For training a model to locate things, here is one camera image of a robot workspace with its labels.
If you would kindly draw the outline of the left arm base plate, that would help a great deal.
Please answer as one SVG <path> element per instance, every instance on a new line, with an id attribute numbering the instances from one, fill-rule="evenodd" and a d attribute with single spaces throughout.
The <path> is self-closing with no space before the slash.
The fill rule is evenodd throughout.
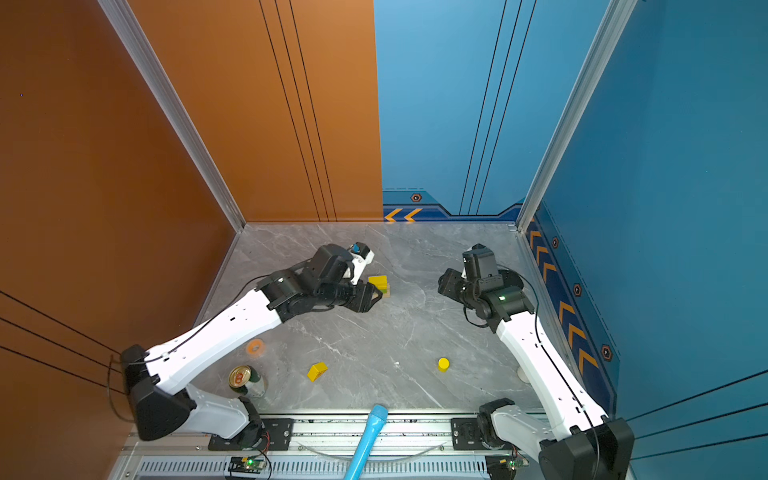
<path id="1" fill-rule="evenodd" d="M 287 451 L 293 434 L 291 418 L 266 418 L 251 422 L 232 439 L 212 435 L 209 451 Z"/>

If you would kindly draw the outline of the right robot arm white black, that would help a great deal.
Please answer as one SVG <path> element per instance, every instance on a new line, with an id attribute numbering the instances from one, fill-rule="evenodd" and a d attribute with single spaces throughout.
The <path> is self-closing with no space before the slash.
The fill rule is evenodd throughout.
<path id="1" fill-rule="evenodd" d="M 528 454 L 547 479 L 627 478 L 634 433 L 625 420 L 610 418 L 566 366 L 539 319 L 533 286 L 482 244 L 462 259 L 462 270 L 449 268 L 439 278 L 439 294 L 474 312 L 479 327 L 507 347 L 547 417 L 540 421 L 507 398 L 488 402 L 477 416 L 482 443 Z"/>

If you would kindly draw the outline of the yellow long block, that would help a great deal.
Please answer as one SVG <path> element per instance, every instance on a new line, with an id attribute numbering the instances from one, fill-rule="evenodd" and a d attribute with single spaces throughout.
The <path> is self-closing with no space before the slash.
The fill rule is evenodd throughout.
<path id="1" fill-rule="evenodd" d="M 373 284 L 382 293 L 389 291 L 389 280 L 386 275 L 370 276 L 368 282 Z"/>

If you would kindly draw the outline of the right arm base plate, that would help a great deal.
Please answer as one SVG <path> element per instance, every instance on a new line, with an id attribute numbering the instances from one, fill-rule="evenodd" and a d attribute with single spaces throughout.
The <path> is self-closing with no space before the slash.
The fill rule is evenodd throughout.
<path id="1" fill-rule="evenodd" d="M 516 451 L 517 446 L 501 440 L 490 422 L 480 417 L 452 418 L 453 448 L 459 451 Z"/>

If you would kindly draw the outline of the yellow cylinder block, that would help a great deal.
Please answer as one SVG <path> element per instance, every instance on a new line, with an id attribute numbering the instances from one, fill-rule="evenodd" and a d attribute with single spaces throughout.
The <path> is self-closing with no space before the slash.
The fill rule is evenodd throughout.
<path id="1" fill-rule="evenodd" d="M 447 358 L 440 358 L 438 360 L 438 370 L 441 373 L 446 372 L 451 366 L 450 360 Z"/>

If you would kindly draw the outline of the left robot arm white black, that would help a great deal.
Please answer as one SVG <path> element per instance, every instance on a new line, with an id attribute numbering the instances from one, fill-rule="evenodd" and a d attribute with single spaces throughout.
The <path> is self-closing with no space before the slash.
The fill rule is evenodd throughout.
<path id="1" fill-rule="evenodd" d="M 236 448 L 258 447 L 266 426 L 254 403 L 245 395 L 206 392 L 193 380 L 243 343 L 297 316 L 335 307 L 368 312 L 382 297 L 361 278 L 373 259 L 364 243 L 323 245 L 308 260 L 258 276 L 229 306 L 178 337 L 149 349 L 125 349 L 120 364 L 139 438 L 202 433 Z"/>

